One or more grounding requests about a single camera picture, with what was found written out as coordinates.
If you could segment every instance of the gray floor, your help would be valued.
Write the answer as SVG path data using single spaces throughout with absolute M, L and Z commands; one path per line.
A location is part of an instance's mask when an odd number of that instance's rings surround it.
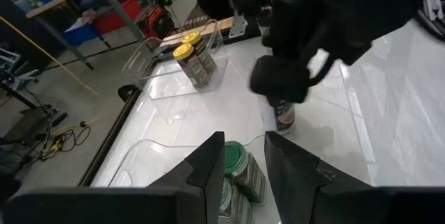
M 175 11 L 179 23 L 183 24 L 186 21 L 195 4 L 196 0 L 174 0 L 171 8 Z M 113 47 L 136 40 L 126 28 L 106 34 L 104 37 Z M 38 77 L 39 83 L 30 83 L 27 86 L 33 93 L 55 97 L 67 105 L 69 116 L 58 128 L 78 124 L 82 120 L 92 120 L 100 113 L 101 105 L 105 108 L 105 113 L 92 126 L 91 135 L 83 145 L 70 152 L 58 153 L 45 162 L 35 163 L 23 176 L 23 185 L 19 193 L 50 186 L 76 186 L 79 183 L 124 106 L 117 91 L 120 86 L 130 83 L 131 79 L 128 75 L 121 74 L 121 69 L 137 47 L 138 43 L 89 58 L 89 62 L 95 67 L 94 70 L 89 70 L 81 62 L 67 65 L 70 71 L 100 94 L 100 100 L 60 67 L 44 72 Z M 79 47 L 84 55 L 105 49 L 99 40 L 91 40 Z M 61 62 L 74 59 L 74 55 L 70 52 L 64 53 L 59 58 Z M 0 94 L 0 105 L 5 99 L 6 97 Z M 51 103 L 63 108 L 60 103 Z M 10 99 L 0 108 L 2 118 L 0 136 L 20 119 L 19 112 L 23 109 L 26 109 L 26 106 L 16 99 Z

